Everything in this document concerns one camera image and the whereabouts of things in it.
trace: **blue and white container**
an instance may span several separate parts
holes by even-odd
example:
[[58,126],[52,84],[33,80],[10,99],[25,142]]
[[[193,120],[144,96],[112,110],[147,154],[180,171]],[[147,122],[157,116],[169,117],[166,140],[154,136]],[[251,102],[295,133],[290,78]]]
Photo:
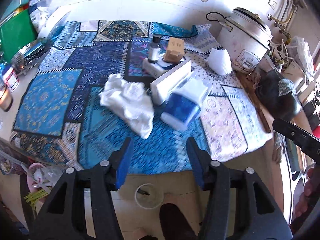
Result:
[[195,78],[191,72],[171,92],[161,114],[161,120],[177,131],[185,131],[200,116],[201,107],[212,86]]

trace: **brown cardboard box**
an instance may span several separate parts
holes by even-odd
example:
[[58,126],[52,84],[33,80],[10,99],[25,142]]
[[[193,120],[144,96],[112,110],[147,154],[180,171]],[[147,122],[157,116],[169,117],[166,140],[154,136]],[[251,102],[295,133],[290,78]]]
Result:
[[178,38],[169,38],[167,51],[164,54],[164,61],[179,63],[184,54],[184,41]]

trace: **silver screw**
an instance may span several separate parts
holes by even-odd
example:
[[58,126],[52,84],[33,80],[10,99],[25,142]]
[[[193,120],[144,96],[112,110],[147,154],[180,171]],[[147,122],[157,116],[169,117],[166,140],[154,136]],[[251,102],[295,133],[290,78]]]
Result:
[[100,162],[100,165],[102,166],[102,167],[107,167],[108,165],[109,165],[109,161],[106,161],[106,160],[104,160],[104,161],[101,161]]
[[212,161],[212,162],[211,162],[211,165],[212,165],[213,167],[219,167],[219,166],[220,166],[220,162],[219,162],[219,161]]
[[254,174],[254,169],[251,167],[246,168],[245,171],[249,174]]
[[75,168],[72,168],[72,167],[66,169],[66,173],[68,173],[68,174],[71,174],[74,171],[75,171]]

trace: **electrical outlet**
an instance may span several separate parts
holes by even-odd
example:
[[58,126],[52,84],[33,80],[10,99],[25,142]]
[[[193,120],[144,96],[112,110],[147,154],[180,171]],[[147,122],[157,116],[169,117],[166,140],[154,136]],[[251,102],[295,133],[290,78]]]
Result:
[[271,6],[273,10],[276,9],[276,6],[277,6],[276,0],[269,0],[268,4]]

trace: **small bottle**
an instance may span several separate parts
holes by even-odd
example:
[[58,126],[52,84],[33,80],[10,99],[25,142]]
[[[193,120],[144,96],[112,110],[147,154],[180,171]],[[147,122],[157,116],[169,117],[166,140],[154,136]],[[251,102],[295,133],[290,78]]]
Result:
[[162,48],[161,45],[161,35],[155,34],[153,35],[152,42],[149,44],[149,56],[148,61],[150,63],[157,63],[159,59],[160,50]]

